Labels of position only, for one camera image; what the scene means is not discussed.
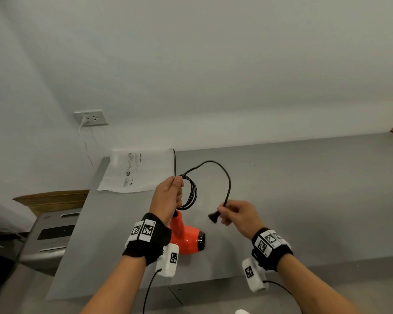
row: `gray floor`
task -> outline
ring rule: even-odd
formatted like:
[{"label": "gray floor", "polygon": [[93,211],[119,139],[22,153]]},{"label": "gray floor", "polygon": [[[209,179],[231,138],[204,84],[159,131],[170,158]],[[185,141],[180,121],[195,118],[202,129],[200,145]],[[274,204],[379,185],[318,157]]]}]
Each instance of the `gray floor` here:
[{"label": "gray floor", "polygon": [[[74,314],[84,304],[81,301],[45,301],[52,277],[19,265],[0,293],[0,314]],[[393,314],[393,278],[367,280],[358,283],[336,285],[335,289],[354,302],[366,313]],[[300,313],[294,300],[284,293],[254,296],[227,302],[216,302],[178,309],[149,313],[234,313],[245,309],[251,314]]]}]

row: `hair dryer handle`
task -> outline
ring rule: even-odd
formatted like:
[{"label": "hair dryer handle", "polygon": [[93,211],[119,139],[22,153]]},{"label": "hair dryer handle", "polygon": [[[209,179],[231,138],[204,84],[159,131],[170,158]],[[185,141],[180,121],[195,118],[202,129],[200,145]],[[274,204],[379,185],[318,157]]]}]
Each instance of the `hair dryer handle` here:
[{"label": "hair dryer handle", "polygon": [[185,232],[185,227],[183,225],[182,221],[182,213],[178,210],[175,210],[171,223],[170,223],[170,229],[172,229],[172,232],[177,238],[183,238],[184,232]]}]

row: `wall outlet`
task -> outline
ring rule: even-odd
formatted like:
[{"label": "wall outlet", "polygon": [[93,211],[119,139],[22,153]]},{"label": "wall outlet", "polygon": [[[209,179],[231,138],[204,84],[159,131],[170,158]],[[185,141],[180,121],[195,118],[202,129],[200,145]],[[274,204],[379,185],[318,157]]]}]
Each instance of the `wall outlet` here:
[{"label": "wall outlet", "polygon": [[103,110],[74,111],[73,114],[79,124],[82,123],[83,118],[87,119],[87,122],[83,126],[108,124],[103,115]]}]

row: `orange hair dryer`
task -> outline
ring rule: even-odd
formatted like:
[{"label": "orange hair dryer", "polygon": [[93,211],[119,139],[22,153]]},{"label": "orange hair dryer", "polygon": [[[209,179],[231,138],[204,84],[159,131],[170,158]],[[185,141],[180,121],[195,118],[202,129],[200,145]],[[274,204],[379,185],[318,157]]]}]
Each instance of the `orange hair dryer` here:
[{"label": "orange hair dryer", "polygon": [[169,227],[172,229],[170,243],[179,246],[179,254],[193,254],[204,250],[204,232],[192,226],[185,226],[180,211],[175,211]]}]

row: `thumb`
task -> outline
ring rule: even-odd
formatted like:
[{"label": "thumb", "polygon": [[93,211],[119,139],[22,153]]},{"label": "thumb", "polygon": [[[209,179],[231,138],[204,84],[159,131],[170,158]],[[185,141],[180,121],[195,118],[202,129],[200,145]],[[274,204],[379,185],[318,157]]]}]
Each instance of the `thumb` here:
[{"label": "thumb", "polygon": [[223,206],[220,206],[217,209],[222,217],[229,218],[232,222],[234,222],[238,217],[238,213],[235,213],[234,211],[231,211],[230,209],[225,208]]},{"label": "thumb", "polygon": [[175,196],[182,189],[182,176],[176,176],[168,192],[175,194]]}]

